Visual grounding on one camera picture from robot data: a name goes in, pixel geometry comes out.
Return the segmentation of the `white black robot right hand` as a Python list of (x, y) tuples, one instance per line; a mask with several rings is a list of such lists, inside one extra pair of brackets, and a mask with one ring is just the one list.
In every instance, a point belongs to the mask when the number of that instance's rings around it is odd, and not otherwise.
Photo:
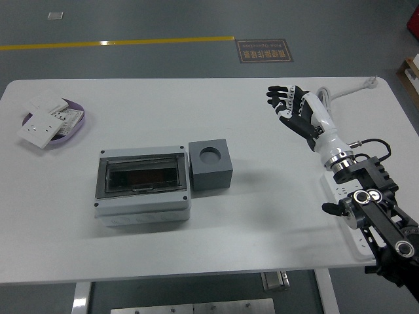
[(318, 96), (298, 86), (270, 86), (266, 93), (279, 121), (306, 139), (328, 169), (354, 154), (338, 136), (337, 128)]

